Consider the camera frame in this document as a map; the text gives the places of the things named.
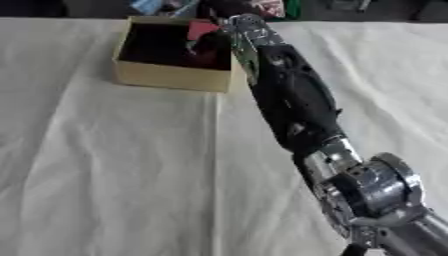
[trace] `red object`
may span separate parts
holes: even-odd
[[[188,40],[198,40],[203,34],[218,30],[215,24],[205,21],[191,21],[190,30],[188,31]]]

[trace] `open box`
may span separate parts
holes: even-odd
[[[113,56],[118,80],[128,85],[227,92],[230,50],[227,61],[211,67],[192,62],[185,47],[190,21],[130,17]]]

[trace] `robotic arm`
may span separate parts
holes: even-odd
[[[448,223],[423,202],[420,177],[400,158],[363,160],[337,123],[341,110],[317,73],[257,15],[219,20],[252,94],[323,214],[349,246],[391,256],[448,255]]]

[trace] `green object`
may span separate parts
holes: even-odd
[[[297,20],[300,18],[300,0],[286,0],[286,18]]]

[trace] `white tablecloth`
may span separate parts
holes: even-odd
[[[338,255],[244,83],[117,85],[124,24],[0,19],[0,255]],[[404,158],[448,217],[448,25],[273,27],[327,82],[359,152]]]

